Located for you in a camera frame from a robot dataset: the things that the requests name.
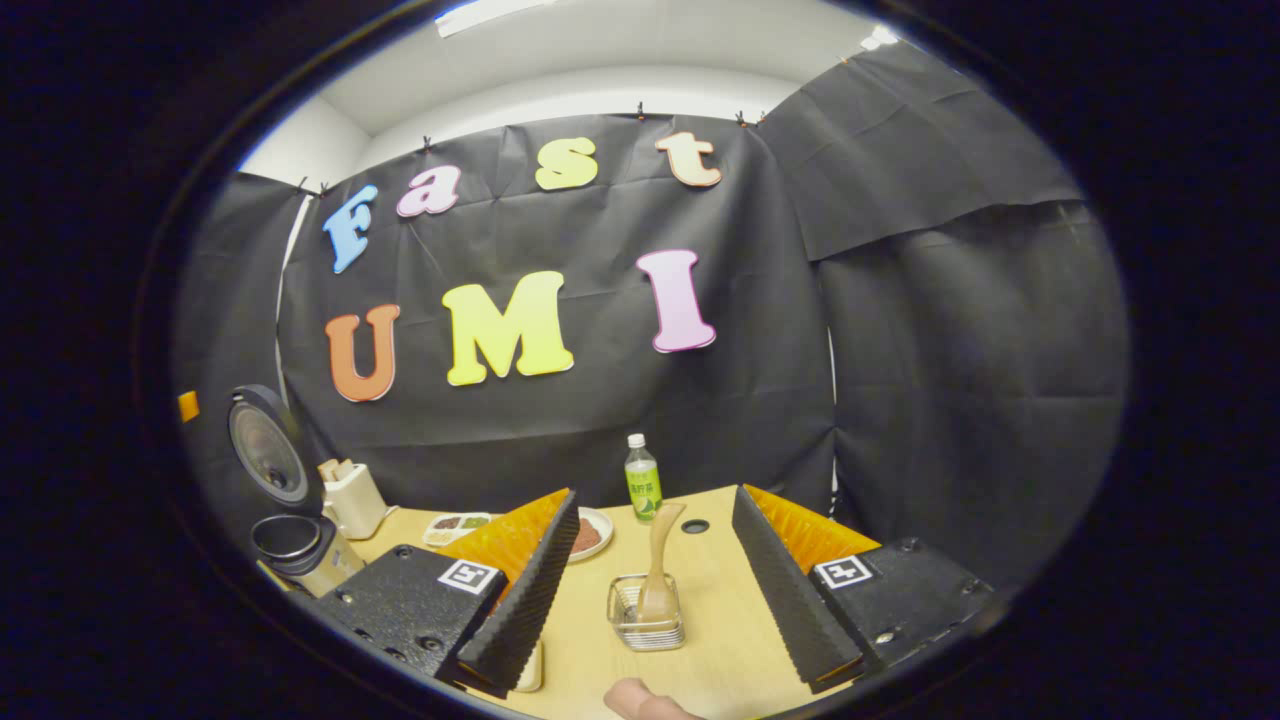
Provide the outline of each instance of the foam letter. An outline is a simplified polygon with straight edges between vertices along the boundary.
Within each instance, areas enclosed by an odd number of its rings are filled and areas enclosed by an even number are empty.
[[[691,250],[663,250],[636,260],[653,283],[653,301],[658,306],[658,334],[653,348],[658,352],[678,352],[705,347],[716,340],[716,328],[703,322],[694,295],[691,268],[698,255]]]
[[[691,132],[677,132],[658,141],[658,150],[667,151],[671,174],[685,184],[710,187],[721,181],[721,172],[703,167],[703,155],[716,150],[710,142],[699,142]]]
[[[556,272],[530,273],[516,283],[507,304],[507,313],[489,299],[477,284],[465,284],[444,293],[440,302],[453,313],[453,369],[448,372],[452,386],[484,382],[485,368],[476,360],[476,348],[484,352],[489,366],[499,378],[511,372],[516,342],[522,351],[516,369],[522,375],[562,373],[573,366],[573,354],[564,350],[559,333],[556,292],[564,284],[564,275]]]
[[[366,402],[392,389],[396,382],[396,318],[399,318],[399,305],[379,305],[365,315],[374,325],[374,374],[367,378],[356,373],[355,333],[360,318],[339,315],[324,327],[324,334],[329,336],[329,369],[338,395],[352,402]]]
[[[374,197],[378,197],[378,188],[366,184],[324,222],[324,232],[329,233],[329,240],[333,241],[334,273],[346,270],[347,265],[360,258],[360,254],[369,245],[369,238],[360,237],[358,231],[367,231],[369,223],[372,222],[367,202],[371,202]]]
[[[589,158],[595,152],[595,143],[585,137],[566,137],[553,140],[538,151],[538,172],[534,179],[543,190],[580,187],[595,178],[600,167]]]
[[[431,168],[408,181],[412,188],[401,197],[396,205],[396,213],[402,218],[412,218],[422,213],[433,215],[443,213],[458,201],[454,190],[458,187],[458,178],[462,170],[456,165],[440,165]]]

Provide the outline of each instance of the white wall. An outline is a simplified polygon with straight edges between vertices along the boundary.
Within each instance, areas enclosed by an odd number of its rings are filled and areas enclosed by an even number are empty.
[[[707,115],[751,122],[799,83],[712,68],[632,65],[595,68],[515,82],[413,115],[374,137],[356,161],[370,168],[433,142],[504,124],[609,113]]]
[[[268,135],[241,164],[241,170],[307,190],[337,184],[357,170],[369,135],[351,118],[316,95]]]

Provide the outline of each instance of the food tray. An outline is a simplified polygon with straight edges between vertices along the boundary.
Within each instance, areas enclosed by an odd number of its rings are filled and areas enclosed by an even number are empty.
[[[428,547],[444,547],[476,528],[488,525],[492,520],[493,515],[488,512],[445,512],[426,527],[426,532],[422,533],[422,543]],[[440,525],[453,527],[442,528]]]

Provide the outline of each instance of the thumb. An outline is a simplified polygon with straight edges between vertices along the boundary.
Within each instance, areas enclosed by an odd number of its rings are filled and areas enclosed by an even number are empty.
[[[703,720],[696,715],[690,715],[684,707],[667,696],[652,696],[640,703],[636,720]]]
[[[636,720],[640,716],[640,705],[653,697],[649,688],[640,678],[622,678],[609,692],[604,693],[604,705],[617,712],[623,720]]]

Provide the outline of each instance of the bottle label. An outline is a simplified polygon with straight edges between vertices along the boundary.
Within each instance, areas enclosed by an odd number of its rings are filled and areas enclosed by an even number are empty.
[[[627,489],[631,492],[631,506],[635,509],[636,519],[653,520],[653,515],[662,505],[662,486],[658,484],[658,468],[649,468],[643,473],[627,470]]]

